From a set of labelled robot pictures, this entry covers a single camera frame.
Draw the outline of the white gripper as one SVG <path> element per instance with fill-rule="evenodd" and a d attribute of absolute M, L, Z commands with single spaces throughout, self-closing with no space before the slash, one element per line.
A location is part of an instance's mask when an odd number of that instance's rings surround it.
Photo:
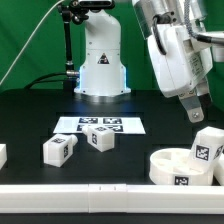
<path fill-rule="evenodd" d="M 167 98 L 179 95 L 189 120 L 201 122 L 201 103 L 205 107 L 212 104 L 209 84 L 204 78 L 213 66 L 211 51 L 200 49 L 191 41 L 182 25 L 159 25 L 158 31 L 166 54 L 159 52 L 154 34 L 148 37 L 147 44 L 159 89 Z M 195 87 L 197 94 L 191 91 Z"/>

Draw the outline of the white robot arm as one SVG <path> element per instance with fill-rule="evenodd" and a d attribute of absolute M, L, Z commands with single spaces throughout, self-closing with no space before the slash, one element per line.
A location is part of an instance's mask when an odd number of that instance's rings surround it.
<path fill-rule="evenodd" d="M 75 91 L 99 102 L 128 94 L 120 61 L 121 27 L 103 8 L 112 0 L 78 0 L 87 11 L 86 58 Z M 224 31 L 208 32 L 202 0 L 132 0 L 159 89 L 176 96 L 191 122 L 204 118 L 199 98 L 209 93 L 206 75 L 224 62 Z"/>

